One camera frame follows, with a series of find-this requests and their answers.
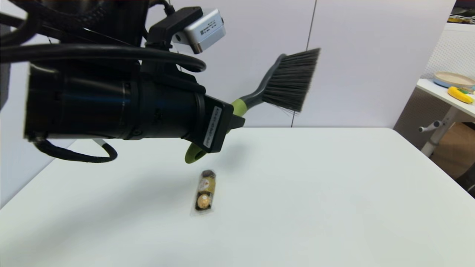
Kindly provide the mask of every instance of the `banana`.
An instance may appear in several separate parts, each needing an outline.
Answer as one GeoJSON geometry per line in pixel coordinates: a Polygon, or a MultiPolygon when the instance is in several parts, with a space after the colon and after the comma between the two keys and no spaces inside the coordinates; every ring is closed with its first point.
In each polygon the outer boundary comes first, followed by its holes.
{"type": "Polygon", "coordinates": [[[456,99],[458,99],[458,100],[460,100],[460,101],[462,101],[462,102],[468,103],[468,104],[470,104],[470,103],[472,103],[472,102],[474,101],[473,98],[471,98],[471,97],[469,97],[468,95],[466,95],[466,94],[460,92],[460,91],[458,90],[458,88],[455,87],[455,86],[449,87],[447,93],[448,93],[449,95],[455,97],[456,99]]]}

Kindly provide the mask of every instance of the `gold wrapped chocolate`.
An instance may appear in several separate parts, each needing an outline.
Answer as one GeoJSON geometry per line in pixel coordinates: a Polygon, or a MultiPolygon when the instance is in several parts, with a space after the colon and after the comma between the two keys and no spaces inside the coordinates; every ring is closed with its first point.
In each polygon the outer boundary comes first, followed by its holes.
{"type": "Polygon", "coordinates": [[[213,203],[214,189],[216,187],[216,174],[211,170],[201,173],[201,179],[196,194],[196,210],[208,210],[213,203]]]}

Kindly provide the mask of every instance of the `black bristles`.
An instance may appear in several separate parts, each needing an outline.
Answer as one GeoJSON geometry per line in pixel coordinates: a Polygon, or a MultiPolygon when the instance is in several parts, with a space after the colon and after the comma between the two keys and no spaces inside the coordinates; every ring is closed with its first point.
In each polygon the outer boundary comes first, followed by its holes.
{"type": "Polygon", "coordinates": [[[301,112],[319,53],[320,49],[316,48],[285,56],[267,83],[262,100],[301,112]]]}

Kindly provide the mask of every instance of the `brush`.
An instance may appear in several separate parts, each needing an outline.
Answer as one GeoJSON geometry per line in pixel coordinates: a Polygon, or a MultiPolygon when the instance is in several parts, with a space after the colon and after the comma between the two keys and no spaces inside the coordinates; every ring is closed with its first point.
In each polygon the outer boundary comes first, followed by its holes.
{"type": "MultiPolygon", "coordinates": [[[[267,71],[257,90],[232,103],[234,115],[243,116],[250,108],[269,103],[290,112],[301,112],[315,71],[320,49],[286,55],[281,54],[267,71]]],[[[193,163],[206,155],[192,143],[185,155],[193,163]]]]}

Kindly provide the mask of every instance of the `green handle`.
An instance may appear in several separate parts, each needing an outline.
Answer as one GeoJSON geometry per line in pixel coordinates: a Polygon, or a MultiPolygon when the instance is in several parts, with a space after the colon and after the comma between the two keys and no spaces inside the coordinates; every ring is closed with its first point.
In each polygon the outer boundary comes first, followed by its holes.
{"type": "MultiPolygon", "coordinates": [[[[241,98],[236,99],[236,101],[234,101],[231,105],[234,107],[233,114],[236,116],[242,117],[247,112],[246,103],[244,103],[241,98]]],[[[195,145],[195,143],[191,143],[190,147],[186,151],[185,162],[188,164],[193,163],[206,154],[207,153],[204,152],[199,146],[195,145]]]]}

